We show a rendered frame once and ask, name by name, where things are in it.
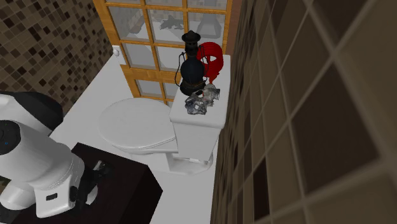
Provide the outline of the wooden glass-paned door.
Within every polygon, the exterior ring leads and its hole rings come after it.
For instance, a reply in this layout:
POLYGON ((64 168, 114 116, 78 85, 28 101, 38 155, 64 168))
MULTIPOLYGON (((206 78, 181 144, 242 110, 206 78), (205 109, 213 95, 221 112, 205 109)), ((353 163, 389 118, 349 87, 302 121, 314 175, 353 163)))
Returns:
POLYGON ((227 41, 228 41, 228 31, 230 27, 230 17, 232 14, 233 0, 226 1, 225 9, 219 9, 217 6, 210 8, 199 8, 198 6, 193 6, 189 4, 191 0, 180 0, 180 6, 168 6, 160 4, 151 4, 148 0, 93 0, 95 8, 99 14, 101 22, 104 26, 106 34, 110 40, 110 43, 119 48, 119 52, 122 54, 122 59, 124 60, 120 67, 124 73, 125 79, 128 83, 130 91, 134 97, 151 98, 154 100, 163 101, 164 104, 172 102, 171 98, 168 98, 165 94, 165 83, 172 83, 174 81, 179 81, 181 75, 179 72, 171 71, 170 69, 162 69, 160 67, 160 57, 158 54, 158 48, 171 48, 171 49, 183 49, 184 44, 177 41, 165 41, 156 40, 154 28, 150 21, 150 16, 152 11, 175 11, 177 13, 183 14, 183 32, 188 32, 191 30, 191 25, 193 23, 190 20, 190 15, 192 13, 201 13, 203 15, 223 15, 225 21, 223 23, 224 27, 221 29, 221 48, 223 54, 226 54, 227 41), (145 38, 123 38, 116 28, 115 19, 111 14, 111 8, 121 8, 121 9, 133 9, 138 10, 141 18, 144 19, 144 27, 146 29, 145 33, 147 36, 145 38), (137 46, 147 46, 150 49, 151 57, 153 59, 154 65, 151 67, 147 66, 134 66, 130 63, 128 59, 129 45, 137 46), (149 96, 143 94, 139 88, 137 81, 154 81, 160 85, 162 91, 161 96, 149 96))

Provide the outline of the white toilet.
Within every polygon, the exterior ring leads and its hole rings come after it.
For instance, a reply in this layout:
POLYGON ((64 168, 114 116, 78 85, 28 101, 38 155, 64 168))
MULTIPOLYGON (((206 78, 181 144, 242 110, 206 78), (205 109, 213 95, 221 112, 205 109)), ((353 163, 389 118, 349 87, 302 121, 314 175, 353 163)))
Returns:
POLYGON ((215 151, 226 123, 230 93, 230 56, 213 85, 218 100, 205 115, 189 115, 188 98, 177 91, 171 106, 143 97, 124 99, 108 106, 98 119, 100 136, 129 159, 150 169, 179 175, 195 175, 215 163, 215 151))

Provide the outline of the black oil lantern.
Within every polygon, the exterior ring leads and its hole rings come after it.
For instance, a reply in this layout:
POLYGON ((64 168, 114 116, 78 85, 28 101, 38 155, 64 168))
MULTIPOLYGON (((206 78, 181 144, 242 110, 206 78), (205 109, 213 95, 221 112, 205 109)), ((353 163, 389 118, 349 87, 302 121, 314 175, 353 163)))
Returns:
POLYGON ((175 84, 187 96, 201 94, 206 86, 204 76, 205 67, 200 57, 205 55, 204 47, 199 45, 200 34, 190 30, 182 35, 185 50, 179 54, 178 68, 174 77, 175 84))

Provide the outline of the red figure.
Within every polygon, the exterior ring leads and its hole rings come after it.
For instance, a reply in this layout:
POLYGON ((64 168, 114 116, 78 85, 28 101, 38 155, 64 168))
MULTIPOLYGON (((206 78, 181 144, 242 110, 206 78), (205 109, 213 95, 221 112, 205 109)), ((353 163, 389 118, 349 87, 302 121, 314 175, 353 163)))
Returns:
POLYGON ((222 48, 214 42, 202 43, 198 46, 196 58, 204 66, 204 76, 212 84, 224 65, 222 48))

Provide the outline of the grey crumpled lump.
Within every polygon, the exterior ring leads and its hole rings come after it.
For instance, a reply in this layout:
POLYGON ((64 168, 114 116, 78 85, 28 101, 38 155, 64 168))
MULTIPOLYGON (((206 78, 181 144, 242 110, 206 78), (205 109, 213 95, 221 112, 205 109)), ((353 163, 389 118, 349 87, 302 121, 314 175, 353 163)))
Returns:
POLYGON ((220 89, 213 84, 206 85, 202 90, 202 96, 196 91, 185 100, 185 108, 189 115, 205 115, 207 108, 212 107, 214 100, 219 99, 220 89))

